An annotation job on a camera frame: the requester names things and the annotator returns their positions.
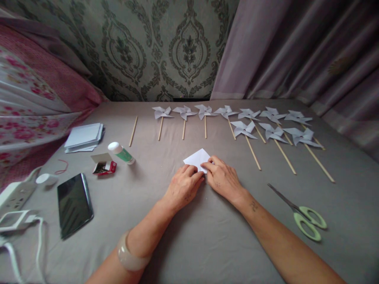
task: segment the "pink floral fabric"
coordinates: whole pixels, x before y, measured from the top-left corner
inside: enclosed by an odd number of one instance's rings
[[[0,38],[1,192],[42,165],[103,97],[18,32],[0,26]]]

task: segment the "white pinwheel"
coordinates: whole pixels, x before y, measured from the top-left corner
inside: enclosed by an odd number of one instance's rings
[[[292,120],[292,121],[296,121],[296,122],[301,123],[301,124],[310,125],[309,123],[307,123],[307,121],[312,120],[312,118],[304,117],[304,115],[301,112],[289,110],[289,114],[287,114],[287,116],[284,118],[284,120]]]
[[[253,131],[255,124],[254,122],[250,122],[249,125],[244,124],[242,121],[234,121],[231,122],[236,128],[234,128],[234,135],[238,136],[239,134],[244,134],[246,136],[249,136],[253,139],[258,139],[257,137],[253,136],[251,132]]]
[[[187,106],[184,106],[183,108],[176,107],[173,109],[173,112],[179,112],[180,116],[184,119],[187,120],[187,116],[195,115],[197,112],[192,112],[191,109]]]
[[[238,115],[238,119],[241,119],[241,118],[250,118],[252,120],[259,120],[257,118],[255,118],[258,114],[261,113],[261,111],[257,111],[257,112],[253,112],[251,109],[249,108],[240,108],[240,111],[242,111],[242,113],[240,113]]]
[[[262,111],[260,116],[262,117],[267,117],[269,120],[272,122],[281,124],[279,122],[279,119],[287,116],[287,114],[279,114],[278,110],[276,108],[269,108],[268,106],[266,107],[267,110]]]
[[[206,107],[205,105],[197,105],[195,108],[198,108],[199,118],[203,120],[204,116],[216,116],[217,114],[212,113],[212,108],[210,106]]]
[[[304,132],[301,130],[298,130],[297,128],[283,128],[283,130],[289,134],[292,135],[293,143],[295,146],[299,143],[305,143],[308,145],[311,145],[313,147],[322,147],[321,145],[312,142],[312,137],[313,137],[313,131],[310,130],[309,128],[306,128]]]
[[[170,111],[171,111],[171,107],[164,109],[163,107],[156,106],[152,109],[155,110],[155,112],[154,112],[155,119],[158,119],[160,117],[173,117],[173,116],[169,115]]]
[[[274,129],[270,124],[267,124],[267,123],[260,123],[259,125],[262,126],[262,128],[264,128],[266,130],[266,139],[267,140],[272,138],[272,139],[279,140],[279,141],[282,141],[283,143],[288,144],[287,141],[285,141],[281,138],[284,131],[280,127],[277,127],[276,129]]]
[[[224,118],[228,120],[229,116],[237,114],[238,112],[232,111],[232,108],[226,105],[225,108],[219,108],[214,113],[221,114]]]

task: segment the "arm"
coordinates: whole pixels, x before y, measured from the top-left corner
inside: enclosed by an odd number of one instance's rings
[[[345,283],[310,247],[242,187],[234,168],[216,156],[201,166],[208,170],[209,185],[244,216],[285,282]]]
[[[197,172],[195,166],[184,165],[179,168],[164,197],[128,234],[126,245],[130,254],[144,258],[154,252],[171,219],[194,199],[201,182],[204,180],[203,174],[203,172]],[[139,271],[126,270],[121,265],[115,248],[86,283],[137,284],[143,271],[144,269]]]

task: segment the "human hand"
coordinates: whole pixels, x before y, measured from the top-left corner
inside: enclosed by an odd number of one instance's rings
[[[198,172],[195,166],[186,164],[179,168],[162,200],[175,213],[178,212],[195,198],[200,184],[204,181],[203,174],[204,172]]]
[[[240,184],[236,170],[217,156],[210,157],[208,162],[202,163],[201,166],[208,170],[209,185],[233,205],[246,194],[247,191]]]

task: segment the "scissors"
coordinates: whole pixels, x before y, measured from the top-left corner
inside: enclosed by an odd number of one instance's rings
[[[293,213],[293,217],[295,219],[295,222],[297,224],[297,226],[299,227],[299,229],[303,232],[304,235],[306,235],[308,238],[310,238],[311,240],[314,240],[314,241],[321,241],[321,235],[320,233],[316,230],[315,226],[321,228],[321,229],[326,229],[328,226],[325,222],[325,220],[321,217],[321,215],[319,213],[317,213],[316,211],[314,211],[313,209],[311,208],[308,208],[308,207],[305,207],[305,206],[297,206],[295,204],[293,204],[291,201],[289,201],[287,198],[284,197],[283,194],[281,194],[275,187],[273,187],[271,184],[267,184],[269,187],[271,187],[271,189],[273,191],[275,191],[275,193],[277,195],[280,196],[281,199],[283,199],[294,211]],[[320,219],[320,223],[315,220],[314,218],[312,218],[311,215],[308,214],[308,212],[312,212],[313,214],[315,214],[319,219]],[[307,227],[315,234],[314,236],[311,236],[310,234],[308,234],[304,228],[302,227],[301,225],[301,222],[303,222],[305,225],[307,225]]]

